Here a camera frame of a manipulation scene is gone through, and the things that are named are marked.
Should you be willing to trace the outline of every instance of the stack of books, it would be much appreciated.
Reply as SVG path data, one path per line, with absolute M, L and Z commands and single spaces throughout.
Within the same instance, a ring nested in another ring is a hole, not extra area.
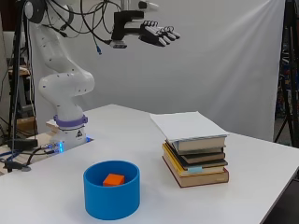
M 225 130 L 198 112 L 150 116 L 166 136 L 163 159 L 182 188 L 229 181 Z

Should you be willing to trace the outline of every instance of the orange block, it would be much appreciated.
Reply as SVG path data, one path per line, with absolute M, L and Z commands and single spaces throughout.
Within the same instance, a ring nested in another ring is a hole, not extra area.
M 105 187 L 114 187 L 124 183 L 124 175 L 109 174 L 103 182 Z

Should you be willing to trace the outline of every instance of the white paper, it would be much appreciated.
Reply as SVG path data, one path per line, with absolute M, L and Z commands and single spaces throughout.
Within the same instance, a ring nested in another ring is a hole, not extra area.
M 226 136 L 228 133 L 199 112 L 150 115 L 168 141 Z

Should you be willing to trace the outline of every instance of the table surface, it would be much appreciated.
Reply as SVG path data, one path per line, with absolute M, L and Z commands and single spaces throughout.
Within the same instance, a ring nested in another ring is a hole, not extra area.
M 86 112 L 95 140 L 0 176 L 1 223 L 93 224 L 84 208 L 83 173 L 99 161 L 126 160 L 141 172 L 141 204 L 118 223 L 260 223 L 288 185 L 299 150 L 231 134 L 230 182 L 181 189 L 162 159 L 164 136 L 150 114 L 117 105 Z

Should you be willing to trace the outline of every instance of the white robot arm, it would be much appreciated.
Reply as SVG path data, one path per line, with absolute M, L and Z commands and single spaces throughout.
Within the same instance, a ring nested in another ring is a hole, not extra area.
M 84 124 L 88 119 L 82 109 L 73 103 L 74 96 L 83 95 L 93 90 L 93 75 L 74 63 L 60 43 L 60 35 L 74 19 L 71 5 L 77 0 L 27 0 L 25 15 L 35 24 L 37 45 L 47 67 L 55 73 L 41 78 L 38 88 L 43 97 L 51 102 L 56 110 L 54 120 L 59 132 L 51 142 L 61 143 L 64 150 L 86 143 Z M 123 38 L 126 35 L 139 35 L 139 39 L 151 45 L 166 47 L 179 39 L 173 27 L 158 27 L 156 21 L 140 21 L 144 13 L 157 10 L 158 6 L 140 0 L 121 0 L 121 11 L 114 13 L 114 28 L 111 39 L 104 41 L 114 49 L 124 49 Z

